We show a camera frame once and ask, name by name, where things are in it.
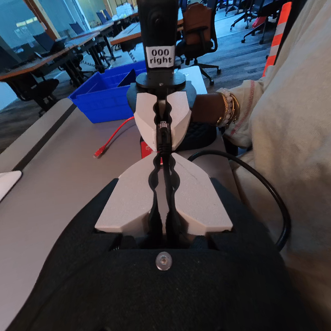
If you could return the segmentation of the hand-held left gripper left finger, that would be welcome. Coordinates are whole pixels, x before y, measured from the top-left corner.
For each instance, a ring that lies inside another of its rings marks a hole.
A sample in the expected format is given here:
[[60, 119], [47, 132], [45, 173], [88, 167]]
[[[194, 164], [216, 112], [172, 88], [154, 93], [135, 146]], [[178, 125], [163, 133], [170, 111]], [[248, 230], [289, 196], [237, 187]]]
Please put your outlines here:
[[123, 172], [115, 185], [95, 229], [104, 232], [148, 232], [148, 217], [154, 193], [149, 176], [155, 169], [156, 153], [141, 159]]

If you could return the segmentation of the red ethernet splitter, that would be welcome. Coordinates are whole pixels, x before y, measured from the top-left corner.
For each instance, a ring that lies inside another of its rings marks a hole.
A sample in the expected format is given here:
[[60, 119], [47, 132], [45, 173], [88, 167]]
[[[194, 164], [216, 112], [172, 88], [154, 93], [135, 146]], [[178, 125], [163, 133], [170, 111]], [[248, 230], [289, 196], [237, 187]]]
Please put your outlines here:
[[141, 149], [141, 158], [144, 159], [145, 157], [151, 155], [155, 151], [148, 146], [148, 144], [144, 141], [143, 137], [140, 136], [140, 149]]

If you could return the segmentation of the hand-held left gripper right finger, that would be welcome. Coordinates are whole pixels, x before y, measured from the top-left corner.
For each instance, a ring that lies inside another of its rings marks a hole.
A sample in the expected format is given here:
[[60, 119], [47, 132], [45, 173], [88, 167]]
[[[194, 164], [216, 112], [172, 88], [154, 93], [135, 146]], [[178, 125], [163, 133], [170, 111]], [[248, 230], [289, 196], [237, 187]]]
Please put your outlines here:
[[208, 174], [186, 158], [172, 153], [179, 187], [174, 193], [175, 208], [184, 221], [189, 235], [206, 235], [230, 231], [233, 223], [228, 216]]

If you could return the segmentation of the person's right hand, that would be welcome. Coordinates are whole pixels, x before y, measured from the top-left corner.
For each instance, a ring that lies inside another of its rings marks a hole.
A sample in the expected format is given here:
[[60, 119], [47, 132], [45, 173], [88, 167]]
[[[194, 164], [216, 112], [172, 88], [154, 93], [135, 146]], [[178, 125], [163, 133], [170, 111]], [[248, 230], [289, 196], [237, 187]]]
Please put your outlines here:
[[197, 95], [191, 113], [191, 122], [217, 126], [225, 114], [225, 103], [221, 93]]

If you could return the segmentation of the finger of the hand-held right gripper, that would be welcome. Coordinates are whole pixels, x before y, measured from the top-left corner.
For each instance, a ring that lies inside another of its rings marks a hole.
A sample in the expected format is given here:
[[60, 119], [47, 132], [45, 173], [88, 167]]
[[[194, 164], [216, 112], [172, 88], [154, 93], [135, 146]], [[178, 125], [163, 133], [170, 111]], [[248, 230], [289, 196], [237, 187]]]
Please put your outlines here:
[[186, 91], [176, 91], [169, 94], [166, 98], [166, 105], [170, 106], [168, 122], [171, 131], [172, 151], [175, 151], [184, 140], [192, 114]]
[[155, 124], [155, 110], [158, 99], [149, 93], [137, 93], [134, 118], [143, 140], [153, 150], [157, 151], [157, 125]]

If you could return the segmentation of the long wooden table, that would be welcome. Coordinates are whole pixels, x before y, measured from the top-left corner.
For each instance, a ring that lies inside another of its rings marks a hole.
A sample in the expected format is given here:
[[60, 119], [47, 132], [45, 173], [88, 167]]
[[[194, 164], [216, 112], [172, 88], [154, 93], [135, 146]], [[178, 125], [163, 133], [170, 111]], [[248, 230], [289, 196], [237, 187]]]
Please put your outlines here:
[[93, 28], [89, 32], [80, 34], [74, 39], [65, 42], [64, 49], [59, 52], [44, 58], [36, 59], [18, 68], [11, 69], [9, 72], [1, 72], [0, 80], [1, 82], [7, 82], [12, 77], [34, 72], [39, 72], [40, 75], [38, 77], [43, 77], [48, 73], [51, 73], [56, 68], [63, 67], [70, 76], [73, 85], [79, 87], [84, 83], [84, 75], [81, 71], [78, 71], [72, 63], [72, 58], [75, 56], [73, 51], [77, 51], [79, 48], [81, 48], [82, 51], [88, 50], [94, 60], [96, 70], [103, 73], [105, 71], [105, 67], [101, 62], [99, 54], [96, 52], [95, 46], [97, 44], [97, 39], [99, 37], [103, 37], [109, 51], [111, 51], [107, 40], [107, 35], [112, 31], [112, 29], [113, 26], [110, 24]]

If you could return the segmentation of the black office chair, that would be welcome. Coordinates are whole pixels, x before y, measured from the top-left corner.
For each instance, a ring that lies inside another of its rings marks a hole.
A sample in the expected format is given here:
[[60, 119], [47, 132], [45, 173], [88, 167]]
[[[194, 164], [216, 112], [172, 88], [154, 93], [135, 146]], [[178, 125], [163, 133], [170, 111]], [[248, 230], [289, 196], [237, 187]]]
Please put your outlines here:
[[58, 102], [53, 93], [59, 83], [59, 80], [55, 78], [37, 82], [34, 76], [27, 74], [22, 79], [17, 79], [14, 85], [20, 100], [26, 102], [33, 100], [40, 106], [38, 115], [42, 117]]

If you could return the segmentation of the person's right forearm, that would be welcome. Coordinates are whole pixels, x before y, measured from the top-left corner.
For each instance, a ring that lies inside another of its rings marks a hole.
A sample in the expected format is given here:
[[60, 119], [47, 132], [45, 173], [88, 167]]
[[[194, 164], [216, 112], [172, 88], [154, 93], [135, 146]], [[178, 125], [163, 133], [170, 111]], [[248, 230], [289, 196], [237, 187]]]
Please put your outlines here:
[[268, 135], [260, 128], [254, 128], [258, 124], [258, 114], [254, 108], [258, 104], [263, 93], [270, 84], [271, 78], [264, 76], [257, 81], [245, 80], [240, 86], [232, 89], [221, 88], [217, 92], [230, 99], [235, 106], [235, 119], [228, 122], [224, 137], [227, 141], [242, 149], [254, 147], [267, 148], [270, 146]]

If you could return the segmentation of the blue plastic bin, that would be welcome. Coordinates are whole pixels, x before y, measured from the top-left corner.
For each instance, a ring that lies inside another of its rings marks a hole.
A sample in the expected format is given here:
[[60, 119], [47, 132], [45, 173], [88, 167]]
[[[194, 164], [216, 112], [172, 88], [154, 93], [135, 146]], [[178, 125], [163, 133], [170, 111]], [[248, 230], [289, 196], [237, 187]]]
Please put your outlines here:
[[146, 72], [145, 61], [96, 72], [68, 98], [92, 123], [130, 118], [133, 112], [126, 94], [130, 84], [143, 72]]

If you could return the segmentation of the grey desk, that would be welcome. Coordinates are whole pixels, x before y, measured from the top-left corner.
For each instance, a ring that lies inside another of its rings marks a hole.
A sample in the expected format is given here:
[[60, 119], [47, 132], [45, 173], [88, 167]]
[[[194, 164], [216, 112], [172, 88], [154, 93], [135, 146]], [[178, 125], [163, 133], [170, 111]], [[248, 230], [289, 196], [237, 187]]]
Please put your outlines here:
[[1, 201], [1, 330], [24, 305], [68, 223], [111, 180], [141, 159], [134, 121], [122, 127], [103, 156], [93, 158], [122, 121], [93, 124], [64, 98], [1, 154], [1, 172], [11, 171], [67, 110], [72, 112]]

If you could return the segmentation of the brown backed office chair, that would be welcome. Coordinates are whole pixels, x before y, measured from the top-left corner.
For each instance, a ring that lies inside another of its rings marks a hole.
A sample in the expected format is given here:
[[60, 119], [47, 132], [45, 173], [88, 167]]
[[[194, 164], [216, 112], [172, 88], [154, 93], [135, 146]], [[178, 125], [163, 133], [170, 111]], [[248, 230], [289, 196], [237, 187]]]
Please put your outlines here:
[[207, 6], [200, 3], [188, 5], [183, 13], [183, 37], [176, 45], [175, 55], [185, 57], [185, 65], [194, 61], [193, 66], [198, 66], [200, 72], [209, 80], [209, 85], [214, 85], [213, 79], [204, 71], [205, 68], [215, 68], [217, 74], [221, 69], [217, 65], [203, 64], [198, 58], [217, 51], [218, 43], [215, 31], [215, 14], [218, 1], [207, 1]]

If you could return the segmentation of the black quilted wrist pad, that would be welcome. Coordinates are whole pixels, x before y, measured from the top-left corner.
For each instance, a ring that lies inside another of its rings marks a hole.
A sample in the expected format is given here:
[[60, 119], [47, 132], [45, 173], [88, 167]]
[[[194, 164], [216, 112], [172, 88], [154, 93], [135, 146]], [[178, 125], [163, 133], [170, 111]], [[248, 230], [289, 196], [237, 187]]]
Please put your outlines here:
[[209, 146], [217, 137], [217, 129], [207, 123], [191, 122], [183, 141], [175, 150], [188, 151]]

